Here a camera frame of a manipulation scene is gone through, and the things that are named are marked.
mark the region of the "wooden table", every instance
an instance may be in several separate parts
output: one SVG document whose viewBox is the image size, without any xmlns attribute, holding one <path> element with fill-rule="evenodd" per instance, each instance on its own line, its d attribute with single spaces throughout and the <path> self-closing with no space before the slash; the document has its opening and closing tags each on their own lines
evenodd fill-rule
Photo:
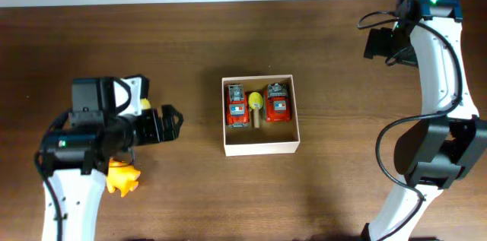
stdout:
<svg viewBox="0 0 487 241">
<path fill-rule="evenodd" d="M 487 0 L 461 0 L 463 59 L 487 113 Z M 378 132 L 420 113 L 418 70 L 363 59 L 360 16 L 394 0 L 0 9 L 0 239 L 39 240 L 44 194 L 33 153 L 71 105 L 75 77 L 144 74 L 153 105 L 185 116 L 177 141 L 137 148 L 140 185 L 104 193 L 96 240 L 292 240 L 358 235 L 392 183 Z M 296 154 L 225 157 L 222 77 L 293 74 Z M 384 140 L 384 160 L 411 125 Z M 413 236 L 487 236 L 487 158 L 438 198 Z"/>
</svg>

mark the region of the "yellow plush toy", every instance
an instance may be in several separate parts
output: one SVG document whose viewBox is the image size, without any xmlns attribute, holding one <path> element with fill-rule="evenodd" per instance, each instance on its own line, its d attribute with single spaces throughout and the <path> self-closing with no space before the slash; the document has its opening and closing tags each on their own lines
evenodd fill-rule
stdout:
<svg viewBox="0 0 487 241">
<path fill-rule="evenodd" d="M 136 170 L 133 165 L 110 158 L 107 176 L 108 192 L 113 193 L 119 189 L 121 197 L 124 197 L 129 191 L 133 192 L 137 188 L 136 180 L 139 176 L 140 171 Z"/>
</svg>

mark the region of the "open white box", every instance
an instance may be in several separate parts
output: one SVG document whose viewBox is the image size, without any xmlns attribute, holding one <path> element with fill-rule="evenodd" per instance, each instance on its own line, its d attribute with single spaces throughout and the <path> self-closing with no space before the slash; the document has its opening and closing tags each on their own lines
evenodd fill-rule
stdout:
<svg viewBox="0 0 487 241">
<path fill-rule="evenodd" d="M 228 85 L 242 84 L 245 94 L 259 92 L 263 94 L 267 84 L 287 84 L 291 104 L 291 121 L 266 122 L 263 109 L 260 112 L 260 128 L 253 127 L 253 111 L 250 111 L 249 127 L 229 128 L 225 120 L 225 105 Z M 300 143 L 298 112 L 294 98 L 292 75 L 271 75 L 256 77 L 222 78 L 221 104 L 223 113 L 223 144 L 225 154 L 229 156 L 249 154 L 290 154 Z"/>
</svg>

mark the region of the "red toy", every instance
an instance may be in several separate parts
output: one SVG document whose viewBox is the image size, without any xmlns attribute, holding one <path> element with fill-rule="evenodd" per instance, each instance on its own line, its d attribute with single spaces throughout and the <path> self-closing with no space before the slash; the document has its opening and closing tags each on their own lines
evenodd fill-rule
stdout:
<svg viewBox="0 0 487 241">
<path fill-rule="evenodd" d="M 227 125 L 247 127 L 250 122 L 247 96 L 242 85 L 228 85 Z"/>
<path fill-rule="evenodd" d="M 286 84 L 269 84 L 264 92 L 264 113 L 267 122 L 290 121 L 288 86 Z"/>
</svg>

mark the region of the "yellow toy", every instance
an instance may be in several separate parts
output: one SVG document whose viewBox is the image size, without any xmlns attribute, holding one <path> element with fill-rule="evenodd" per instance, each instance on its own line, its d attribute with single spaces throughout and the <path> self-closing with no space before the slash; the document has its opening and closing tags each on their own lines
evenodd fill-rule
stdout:
<svg viewBox="0 0 487 241">
<path fill-rule="evenodd" d="M 147 99 L 141 99 L 140 104 L 142 105 L 142 109 L 150 109 L 151 103 Z"/>
<path fill-rule="evenodd" d="M 136 170 L 133 165 L 110 158 L 107 176 L 108 192 L 113 193 L 119 189 L 121 197 L 124 197 L 129 191 L 133 192 L 137 188 L 138 181 L 136 180 L 139 176 L 140 171 Z"/>
<path fill-rule="evenodd" d="M 262 95 L 253 92 L 249 95 L 249 106 L 253 110 L 253 127 L 259 128 L 259 109 L 262 108 L 264 104 L 264 99 Z"/>
</svg>

